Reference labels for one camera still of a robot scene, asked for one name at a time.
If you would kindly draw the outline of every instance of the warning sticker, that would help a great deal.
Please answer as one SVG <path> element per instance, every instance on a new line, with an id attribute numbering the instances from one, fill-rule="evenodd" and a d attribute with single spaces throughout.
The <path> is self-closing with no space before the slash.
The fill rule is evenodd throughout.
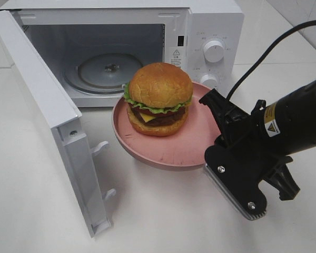
<path id="1" fill-rule="evenodd" d="M 275 119 L 275 107 L 276 103 L 273 103 L 267 106 L 264 111 L 264 127 L 269 137 L 273 137 L 280 133 L 280 129 Z"/>
<path id="2" fill-rule="evenodd" d="M 184 47 L 169 47 L 166 58 L 167 59 L 165 62 L 173 64 L 177 67 L 183 67 Z"/>

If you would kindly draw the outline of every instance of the white microwave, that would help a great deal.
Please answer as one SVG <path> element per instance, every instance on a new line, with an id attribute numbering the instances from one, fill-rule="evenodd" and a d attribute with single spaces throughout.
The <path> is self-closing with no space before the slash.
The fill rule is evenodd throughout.
<path id="1" fill-rule="evenodd" d="M 226 94 L 243 13 L 234 0 L 8 1 L 0 40 L 49 147 L 58 151 L 91 236 L 109 227 L 78 107 L 114 106 L 122 85 L 168 62 Z"/>

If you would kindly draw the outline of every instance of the power knob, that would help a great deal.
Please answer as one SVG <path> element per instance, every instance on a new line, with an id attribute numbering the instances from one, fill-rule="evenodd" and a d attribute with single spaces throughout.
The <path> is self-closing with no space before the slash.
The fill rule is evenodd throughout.
<path id="1" fill-rule="evenodd" d="M 218 88 L 218 79 L 216 78 L 215 75 L 204 75 L 200 78 L 200 83 L 213 89 L 213 88 Z"/>
<path id="2" fill-rule="evenodd" d="M 209 62 L 218 62 L 222 59 L 225 46 L 218 40 L 208 41 L 204 46 L 204 56 Z"/>

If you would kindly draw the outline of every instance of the microwave door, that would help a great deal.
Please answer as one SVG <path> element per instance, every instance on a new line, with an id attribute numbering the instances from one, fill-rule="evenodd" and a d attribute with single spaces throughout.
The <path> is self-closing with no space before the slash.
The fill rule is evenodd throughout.
<path id="1" fill-rule="evenodd" d="M 78 110 L 8 11 L 0 12 L 0 40 L 33 119 L 50 150 L 60 154 L 91 237 L 110 227 L 90 148 Z"/>

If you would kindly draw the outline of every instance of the tomato slice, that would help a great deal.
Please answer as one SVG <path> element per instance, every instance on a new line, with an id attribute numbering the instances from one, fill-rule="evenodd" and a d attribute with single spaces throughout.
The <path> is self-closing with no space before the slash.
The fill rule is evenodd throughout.
<path id="1" fill-rule="evenodd" d="M 155 116 L 155 117 L 166 117 L 166 116 L 170 116 L 170 115 L 177 112 L 177 111 L 176 112 L 168 111 L 166 113 L 152 113 L 149 111 L 149 109 L 140 109 L 139 107 L 132 107 L 132 104 L 130 104 L 130 103 L 129 103 L 129 106 L 132 108 L 132 110 L 144 113 L 146 115 Z"/>

